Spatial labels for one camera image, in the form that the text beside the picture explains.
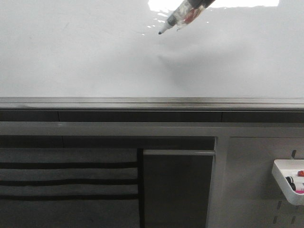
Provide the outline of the grey whiteboard marker ledge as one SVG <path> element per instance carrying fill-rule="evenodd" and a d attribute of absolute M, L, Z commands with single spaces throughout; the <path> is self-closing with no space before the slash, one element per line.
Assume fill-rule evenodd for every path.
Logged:
<path fill-rule="evenodd" d="M 302 98 L 1 97 L 3 110 L 148 110 L 302 112 Z"/>

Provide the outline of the red capped marker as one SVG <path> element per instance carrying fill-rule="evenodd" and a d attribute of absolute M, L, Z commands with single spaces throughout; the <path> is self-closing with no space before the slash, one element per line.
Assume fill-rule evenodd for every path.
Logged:
<path fill-rule="evenodd" d="M 304 176 L 304 171 L 299 171 L 297 174 L 299 177 L 303 177 Z"/>

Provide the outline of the black capped marker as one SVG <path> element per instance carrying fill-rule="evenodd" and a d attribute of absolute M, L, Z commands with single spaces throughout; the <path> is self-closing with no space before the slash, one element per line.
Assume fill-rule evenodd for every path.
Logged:
<path fill-rule="evenodd" d="M 296 188 L 304 188 L 304 178 L 303 177 L 286 177 L 286 180 L 290 184 L 291 188 L 295 191 Z"/>

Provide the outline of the white plastic marker tray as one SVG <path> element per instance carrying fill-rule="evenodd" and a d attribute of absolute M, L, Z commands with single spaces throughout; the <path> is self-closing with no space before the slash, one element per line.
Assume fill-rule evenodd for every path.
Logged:
<path fill-rule="evenodd" d="M 298 172 L 304 170 L 303 160 L 274 160 L 272 175 L 283 192 L 287 201 L 295 206 L 304 205 L 304 194 L 296 193 L 286 180 L 288 176 L 298 177 Z"/>

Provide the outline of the grey pegboard panel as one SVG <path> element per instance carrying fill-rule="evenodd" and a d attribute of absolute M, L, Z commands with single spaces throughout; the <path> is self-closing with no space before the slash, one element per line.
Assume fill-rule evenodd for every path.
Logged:
<path fill-rule="evenodd" d="M 208 228 L 302 228 L 303 206 L 290 204 L 271 170 L 274 160 L 304 157 L 303 138 L 231 137 L 216 156 Z"/>

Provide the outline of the white whiteboard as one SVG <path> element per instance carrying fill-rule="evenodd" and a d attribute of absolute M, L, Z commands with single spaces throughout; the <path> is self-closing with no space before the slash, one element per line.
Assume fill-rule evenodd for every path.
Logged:
<path fill-rule="evenodd" d="M 218 0 L 159 35 L 178 0 L 3 0 L 2 97 L 304 96 L 304 3 Z"/>

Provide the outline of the dark grey cabinet panel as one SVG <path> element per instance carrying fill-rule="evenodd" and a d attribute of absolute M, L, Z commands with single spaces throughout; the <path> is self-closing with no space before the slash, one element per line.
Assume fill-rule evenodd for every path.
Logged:
<path fill-rule="evenodd" d="M 204 228 L 214 152 L 144 150 L 147 228 Z"/>

